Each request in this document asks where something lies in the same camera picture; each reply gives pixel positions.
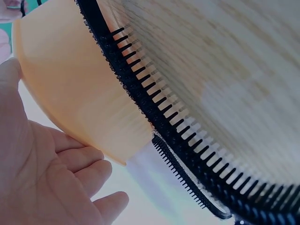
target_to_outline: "black plastic teeth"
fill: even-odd
[[[228,219],[231,217],[231,213],[224,213],[220,211],[210,200],[201,192],[197,185],[190,179],[184,169],[180,166],[174,155],[169,151],[166,143],[157,135],[154,135],[152,139],[154,147],[158,150],[158,153],[169,165],[171,171],[175,174],[182,185],[185,185],[185,189],[193,197],[193,199],[202,207],[208,208],[215,216],[220,219]]]
[[[220,177],[220,174],[229,168],[229,164],[214,172],[215,167],[208,166],[205,159],[201,159],[201,155],[209,149],[209,145],[205,146],[200,152],[194,150],[203,142],[199,140],[192,146],[189,146],[177,131],[177,127],[184,122],[180,119],[174,125],[171,125],[164,113],[171,107],[167,106],[163,110],[159,109],[159,105],[167,100],[166,97],[157,102],[152,100],[152,96],[147,93],[142,85],[142,79],[136,77],[131,66],[124,62],[123,49],[119,49],[117,42],[113,36],[120,33],[122,30],[111,32],[101,14],[96,0],[77,0],[77,4],[81,9],[81,13],[86,20],[90,31],[93,33],[95,41],[102,49],[103,55],[107,58],[110,68],[115,72],[121,85],[126,90],[128,95],[135,101],[142,113],[153,124],[155,129],[161,134],[163,139],[172,148],[175,154],[182,160],[188,169],[198,178],[201,184],[212,193],[212,195],[230,208],[232,213],[243,221],[248,221],[250,224],[258,225],[297,225],[300,224],[299,207],[300,207],[300,188],[292,188],[280,186],[277,184],[261,184],[259,180],[254,181],[248,177],[242,180],[242,176],[236,169],[231,169],[232,175],[240,177],[239,181],[242,184],[234,189],[232,184],[227,184],[227,180]],[[194,183],[186,184],[191,188]],[[274,186],[274,191],[270,193],[268,187]]]

